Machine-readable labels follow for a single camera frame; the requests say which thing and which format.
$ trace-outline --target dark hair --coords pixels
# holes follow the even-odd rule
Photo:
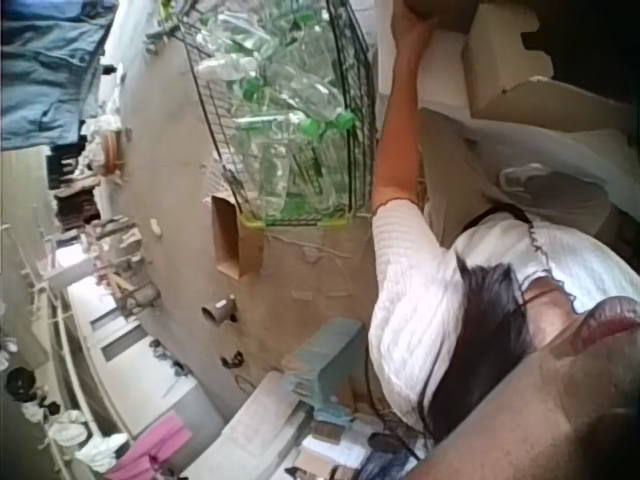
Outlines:
[[[424,412],[425,432],[444,440],[531,351],[525,305],[513,267],[469,267],[457,257],[464,305],[460,334],[444,376]]]

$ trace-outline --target pink towel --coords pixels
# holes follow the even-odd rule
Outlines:
[[[104,476],[110,480],[152,480],[162,463],[189,438],[191,432],[175,412],[171,412],[143,433]]]

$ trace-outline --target concrete floor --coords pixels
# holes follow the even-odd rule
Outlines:
[[[144,327],[193,369],[229,419],[246,395],[221,367],[220,355],[241,350],[246,365],[233,373],[255,384],[330,318],[368,322],[376,294],[369,223],[276,230],[277,237],[267,239],[260,275],[234,281],[216,270],[211,212],[202,202],[203,165],[212,143],[183,45],[171,40],[157,56],[145,53],[152,3],[122,1],[106,47],[106,60],[122,62],[127,72],[121,113],[133,130],[124,148],[124,185],[110,185],[113,209],[138,223],[149,273],[162,292],[162,308],[143,320]],[[151,218],[158,220],[162,238],[151,232]],[[331,250],[309,254],[299,241]],[[240,322],[216,328],[200,307],[229,293],[237,297]],[[361,382],[355,383],[362,391]]]

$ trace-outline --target cable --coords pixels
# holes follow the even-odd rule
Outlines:
[[[382,425],[384,426],[385,430],[389,430],[389,432],[398,439],[398,441],[400,442],[400,445],[402,445],[402,447],[407,452],[409,452],[409,455],[411,455],[413,458],[415,458],[419,462],[422,459],[416,454],[415,450],[413,450],[413,448],[409,446],[409,444],[405,441],[405,439],[402,438],[402,436],[400,436],[398,432],[395,432],[390,428],[388,428],[387,422],[382,417],[380,410],[378,410],[378,407],[376,406],[376,402],[374,402],[373,400],[373,392],[371,391],[371,378],[369,376],[369,360],[370,359],[371,359],[371,356],[369,354],[369,345],[367,345],[367,347],[365,348],[365,357],[364,357],[364,378],[367,384],[367,396],[369,397],[369,403],[371,404],[371,408],[373,408],[373,411],[376,414],[376,417],[378,417],[378,419],[382,422]]]

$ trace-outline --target wire cage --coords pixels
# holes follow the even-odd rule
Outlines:
[[[211,54],[196,41],[196,36],[202,31],[199,18],[205,12],[193,9],[180,19],[177,37],[185,45],[198,99],[213,142],[216,173],[224,179],[226,187],[233,194],[241,220],[249,227],[340,225],[347,223],[355,213],[368,209],[375,151],[375,93],[368,47],[349,0],[317,0],[317,4],[326,8],[336,46],[335,87],[342,93],[345,110],[355,117],[353,127],[346,132],[348,201],[328,212],[314,210],[301,196],[293,193],[287,194],[285,206],[279,215],[256,215],[252,208],[255,185],[231,141],[235,130],[233,109],[237,98],[234,98],[227,82],[204,80],[196,73],[196,66],[211,58]],[[292,13],[296,8],[299,8],[296,0],[292,0]]]

